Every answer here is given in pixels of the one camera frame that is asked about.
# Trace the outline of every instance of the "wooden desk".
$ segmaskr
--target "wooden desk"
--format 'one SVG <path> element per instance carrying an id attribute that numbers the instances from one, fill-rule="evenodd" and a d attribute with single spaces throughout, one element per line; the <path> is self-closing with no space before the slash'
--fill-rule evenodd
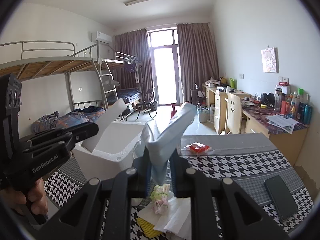
<path id="1" fill-rule="evenodd" d="M 245 133 L 263 133 L 293 166 L 301 151 L 308 126 L 299 122 L 295 124 L 294 130 L 290 134 L 279 127 L 268 124 L 269 120 L 266 119 L 266 116 L 279 114 L 274 109 L 262 109 L 259 105 L 245 106 L 242 108 L 242 113 L 247 117 Z M 228 133 L 227 122 L 225 124 L 225 133 Z"/>
<path id="2" fill-rule="evenodd" d="M 227 117 L 227 102 L 225 101 L 225 98 L 227 98 L 228 95 L 224 92 L 217 93 L 216 87 L 209 88 L 205 84 L 202 84 L 202 87 L 205 89 L 207 106 L 209 107 L 210 105 L 214 105 L 214 129 L 216 130 L 217 134 L 220 134 L 225 128 Z M 233 94 L 241 98 L 251 97 L 251 94 L 247 94 L 239 90 Z"/>

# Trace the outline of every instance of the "black chair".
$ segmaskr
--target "black chair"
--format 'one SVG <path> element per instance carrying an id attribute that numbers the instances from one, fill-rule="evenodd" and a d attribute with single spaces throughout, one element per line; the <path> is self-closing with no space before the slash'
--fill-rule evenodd
<path id="1" fill-rule="evenodd" d="M 154 94 L 154 93 L 155 93 L 155 87 L 152 87 L 152 88 L 148 89 L 148 91 L 147 91 L 147 93 L 146 93 L 143 101 L 137 103 L 137 106 L 139 106 L 139 113 L 138 113 L 138 116 L 137 116 L 137 119 L 136 119 L 136 120 L 138 120 L 139 114 L 140 114 L 141 109 L 142 109 L 143 107 L 145 108 L 143 114 L 145 114 L 145 113 L 146 113 L 146 110 L 147 110 L 147 111 L 148 111 L 148 114 L 150 115 L 150 118 L 151 118 L 151 119 L 153 119 L 153 118 L 157 115 L 157 110 L 156 110 L 156 107 L 155 107 L 155 94 Z M 156 110 L 156 114 L 155 114 L 154 117 L 152 117 L 151 114 L 150 114 L 150 112 L 149 112 L 148 107 L 149 107 L 150 105 L 153 105 L 154 109 Z"/>

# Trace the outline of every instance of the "brown curtain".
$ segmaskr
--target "brown curtain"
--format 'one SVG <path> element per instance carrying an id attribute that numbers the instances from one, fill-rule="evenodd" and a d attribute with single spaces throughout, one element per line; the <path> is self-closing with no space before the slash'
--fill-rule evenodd
<path id="1" fill-rule="evenodd" d="M 191 102 L 196 83 L 219 78 L 217 49 L 207 23 L 177 24 L 184 101 Z"/>
<path id="2" fill-rule="evenodd" d="M 141 90 L 144 97 L 147 90 L 153 86 L 151 56 L 148 45 L 147 29 L 141 29 L 129 33 L 117 35 L 115 37 L 116 51 L 138 55 L 137 60 L 141 61 Z M 127 72 L 124 68 L 116 70 L 116 80 L 120 83 L 119 89 L 137 87 L 134 73 Z"/>

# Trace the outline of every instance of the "human hand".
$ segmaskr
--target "human hand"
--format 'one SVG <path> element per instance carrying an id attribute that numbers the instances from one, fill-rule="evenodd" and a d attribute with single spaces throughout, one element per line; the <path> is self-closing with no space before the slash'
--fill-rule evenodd
<path id="1" fill-rule="evenodd" d="M 19 204 L 26 204 L 27 200 L 25 195 L 21 191 L 15 191 L 12 187 L 9 187 L 1 190 L 0 194 L 5 199 L 10 208 L 13 208 L 19 214 L 23 215 Z M 31 211 L 35 215 L 45 215 L 48 212 L 48 202 L 45 196 L 46 192 L 44 191 L 44 181 L 41 178 L 35 182 L 35 186 L 28 192 L 28 199 L 33 202 L 31 205 Z"/>

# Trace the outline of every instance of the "tiled floor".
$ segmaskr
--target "tiled floor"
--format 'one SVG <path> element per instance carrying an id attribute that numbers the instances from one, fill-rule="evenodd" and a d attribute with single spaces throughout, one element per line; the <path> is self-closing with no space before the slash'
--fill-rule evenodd
<path id="1" fill-rule="evenodd" d="M 170 121 L 170 113 L 171 113 L 172 107 L 171 106 L 158 106 L 157 115 L 154 117 L 156 120 L 157 126 L 160 131 L 163 131 Z M 153 117 L 156 112 L 150 112 L 151 116 Z M 148 112 L 146 111 L 145 114 L 143 114 L 143 111 L 141 111 L 138 120 L 138 111 L 134 112 L 128 117 L 128 121 L 130 122 L 146 122 L 151 120 Z M 198 116 L 195 116 L 195 119 L 191 125 L 187 127 L 187 129 L 184 132 L 184 135 L 216 135 L 216 131 L 214 130 L 213 123 L 206 122 L 206 123 L 200 123 Z"/>

